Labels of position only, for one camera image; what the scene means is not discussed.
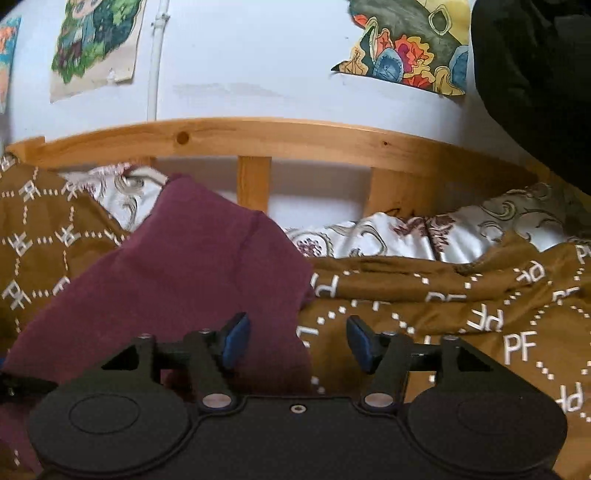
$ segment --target white floral pillowcase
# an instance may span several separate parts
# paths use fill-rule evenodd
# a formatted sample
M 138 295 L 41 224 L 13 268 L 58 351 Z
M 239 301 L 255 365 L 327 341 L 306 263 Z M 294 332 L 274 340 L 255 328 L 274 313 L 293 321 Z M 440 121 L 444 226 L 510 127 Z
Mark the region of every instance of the white floral pillowcase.
M 589 238 L 591 216 L 574 196 L 538 183 L 432 218 L 404 222 L 376 213 L 359 222 L 285 232 L 307 257 L 384 255 L 469 263 L 510 229 L 544 251 L 561 242 Z
M 98 167 L 88 172 L 60 173 L 76 188 L 88 192 L 122 228 L 133 232 L 150 214 L 164 183 L 162 175 L 150 168 L 153 175 L 134 176 L 128 172 L 131 164 L 122 163 Z

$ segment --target blanket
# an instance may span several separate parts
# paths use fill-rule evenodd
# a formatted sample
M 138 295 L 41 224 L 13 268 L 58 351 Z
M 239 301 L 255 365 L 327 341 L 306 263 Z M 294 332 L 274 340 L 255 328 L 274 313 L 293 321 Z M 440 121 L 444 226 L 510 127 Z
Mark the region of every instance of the blanket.
M 0 358 L 43 307 L 126 236 L 117 221 L 72 182 L 19 164 L 10 155 L 1 157 Z M 11 430 L 0 414 L 0 440 L 5 440 L 2 432 Z M 29 474 L 24 464 L 17 447 L 0 442 L 0 478 L 25 478 Z
M 174 342 L 247 312 L 251 335 L 232 387 L 300 393 L 309 390 L 311 372 L 296 326 L 310 276 L 309 263 L 269 217 L 175 176 L 129 239 L 39 312 L 4 370 L 61 384 L 144 332 Z M 27 413 L 0 407 L 0 420 L 12 422 L 0 436 L 38 472 Z
M 471 264 L 402 257 L 314 258 L 318 299 L 300 313 L 298 335 L 309 349 L 319 394 L 356 396 L 367 384 L 346 340 L 358 315 L 374 331 L 404 332 L 419 343 L 462 338 L 506 365 L 562 407 L 567 442 L 555 465 L 568 480 L 591 474 L 591 275 L 585 245 L 538 252 L 505 234 Z M 429 388 L 428 372 L 411 374 L 406 401 Z

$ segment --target wooden headboard rail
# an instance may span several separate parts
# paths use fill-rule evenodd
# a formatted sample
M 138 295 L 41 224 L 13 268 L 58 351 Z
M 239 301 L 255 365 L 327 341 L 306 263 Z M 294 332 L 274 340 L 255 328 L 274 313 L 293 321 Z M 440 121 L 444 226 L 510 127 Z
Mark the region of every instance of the wooden headboard rail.
M 271 159 L 314 160 L 371 168 L 364 209 L 400 216 L 437 212 L 447 181 L 488 196 L 536 181 L 528 170 L 454 145 L 387 130 L 280 118 L 194 118 L 109 128 L 51 142 L 10 145 L 23 163 L 47 169 L 151 163 L 162 157 L 237 156 L 238 203 L 266 211 Z

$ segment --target colorful drawing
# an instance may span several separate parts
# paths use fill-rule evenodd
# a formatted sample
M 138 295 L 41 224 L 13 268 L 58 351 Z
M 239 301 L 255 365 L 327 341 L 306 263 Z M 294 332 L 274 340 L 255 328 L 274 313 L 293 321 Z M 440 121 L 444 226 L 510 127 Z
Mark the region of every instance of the colorful drawing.
M 144 3 L 144 0 L 67 0 L 66 17 L 51 64 L 59 77 L 59 82 L 55 78 L 52 82 L 52 100 L 105 85 L 110 72 L 115 81 L 131 78 Z M 110 62 L 109 68 L 98 69 L 96 75 L 87 78 L 89 71 L 105 62 Z
M 364 31 L 334 72 L 443 95 L 465 93 L 467 0 L 349 0 L 349 11 Z
M 0 25 L 0 113 L 6 110 L 10 68 L 20 25 L 21 17 L 11 18 Z

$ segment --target white wall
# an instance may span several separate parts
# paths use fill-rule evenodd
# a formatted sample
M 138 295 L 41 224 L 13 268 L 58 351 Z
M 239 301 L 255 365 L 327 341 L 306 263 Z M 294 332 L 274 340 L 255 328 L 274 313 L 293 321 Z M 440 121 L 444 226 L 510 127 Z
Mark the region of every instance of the white wall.
M 145 119 L 153 22 L 147 0 L 134 81 L 49 103 L 49 72 L 66 0 L 24 0 L 4 129 L 12 141 L 48 140 Z M 283 116 L 386 128 L 520 162 L 524 152 L 488 117 L 473 86 L 460 99 L 380 80 L 335 74 L 362 30 L 346 0 L 171 0 L 158 119 Z M 227 161 L 170 162 L 227 193 Z M 279 163 L 270 214 L 282 226 L 359 216 L 367 172 Z

